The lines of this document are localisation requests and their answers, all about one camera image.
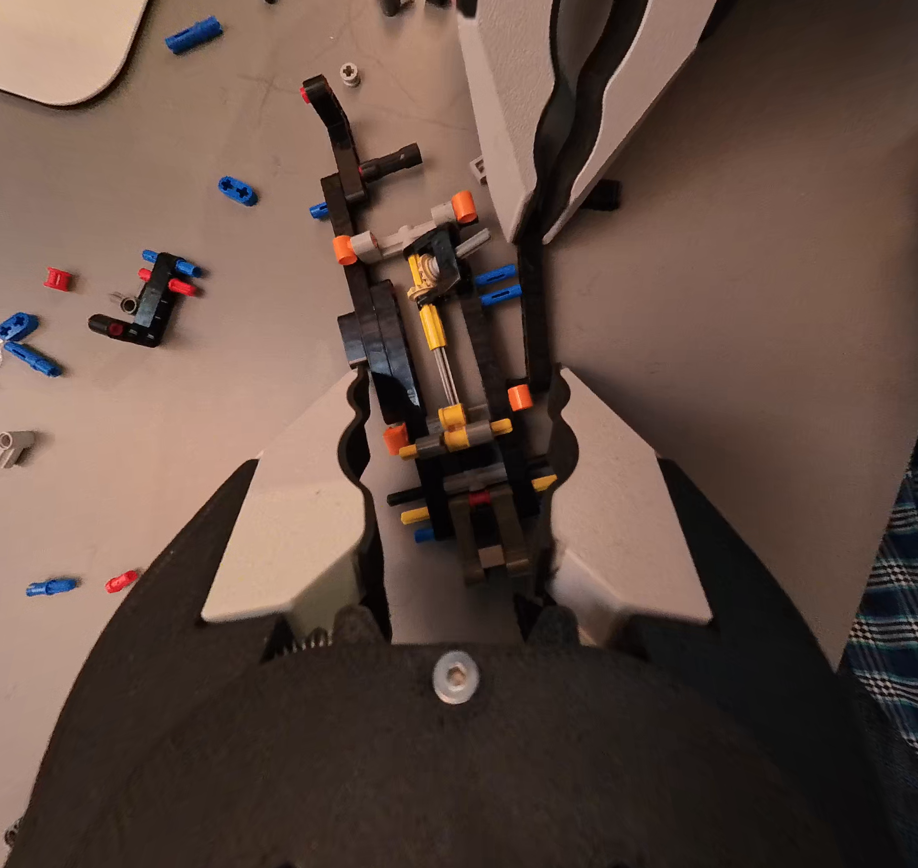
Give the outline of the white lamp base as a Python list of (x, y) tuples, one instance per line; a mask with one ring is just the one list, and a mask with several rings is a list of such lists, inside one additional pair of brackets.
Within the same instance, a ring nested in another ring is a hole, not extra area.
[(1, 0), (1, 90), (83, 104), (121, 73), (150, 0)]

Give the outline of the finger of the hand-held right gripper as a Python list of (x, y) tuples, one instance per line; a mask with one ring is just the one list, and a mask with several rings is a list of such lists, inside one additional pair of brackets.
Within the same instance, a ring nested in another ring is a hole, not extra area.
[(718, 0), (613, 0), (542, 169), (542, 240), (584, 203), (701, 40)]
[(537, 185), (535, 142), (557, 82), (559, 0), (457, 0), (457, 31), (488, 191), (507, 241)]

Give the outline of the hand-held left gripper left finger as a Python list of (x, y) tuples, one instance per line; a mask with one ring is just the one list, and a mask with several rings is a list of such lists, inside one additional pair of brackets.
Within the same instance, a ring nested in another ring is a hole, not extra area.
[(201, 610), (205, 622), (281, 614), (304, 638), (362, 604), (391, 639), (373, 497), (361, 483), (369, 383), (368, 369), (349, 369), (259, 455)]

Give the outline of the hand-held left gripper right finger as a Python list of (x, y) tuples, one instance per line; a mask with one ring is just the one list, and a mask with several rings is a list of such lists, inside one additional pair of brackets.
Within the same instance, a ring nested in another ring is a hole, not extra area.
[(525, 642), (616, 642), (637, 618), (713, 620), (657, 452), (575, 373), (553, 372), (547, 461), (515, 594)]

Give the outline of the black lego vehicle frame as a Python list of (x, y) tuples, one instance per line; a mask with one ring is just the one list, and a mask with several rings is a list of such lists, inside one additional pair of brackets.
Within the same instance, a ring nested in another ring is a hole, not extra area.
[(370, 186), (422, 163), (417, 144), (360, 157), (350, 120), (323, 74), (300, 94), (328, 134), (336, 171), (320, 181), (333, 250), (352, 310), (338, 318), (350, 366), (370, 373), (389, 454), (415, 465), (419, 485), (390, 504), (415, 540), (453, 539), (464, 581), (483, 583), (534, 569), (527, 527), (553, 483), (529, 457), (525, 414), (552, 375), (545, 327), (542, 252), (518, 246), (514, 263), (474, 272), (490, 240), (475, 198), (456, 192), (430, 219), (387, 236), (359, 232)]

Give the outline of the blue plaid cloth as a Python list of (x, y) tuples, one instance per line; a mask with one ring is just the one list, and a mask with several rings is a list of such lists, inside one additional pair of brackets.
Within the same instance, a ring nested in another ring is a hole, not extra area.
[(843, 652), (901, 734), (917, 734), (917, 449), (905, 468)]

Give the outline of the black angled lego beam assembly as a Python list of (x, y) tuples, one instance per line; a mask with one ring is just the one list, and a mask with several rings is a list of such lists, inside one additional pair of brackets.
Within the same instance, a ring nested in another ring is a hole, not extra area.
[(150, 266), (138, 272), (143, 286), (132, 299), (133, 311), (122, 305), (125, 318), (95, 314), (88, 318), (87, 326), (90, 331), (115, 341), (157, 347), (164, 338), (178, 298), (197, 295), (194, 281), (203, 276), (203, 270), (164, 251), (144, 250), (142, 257)]

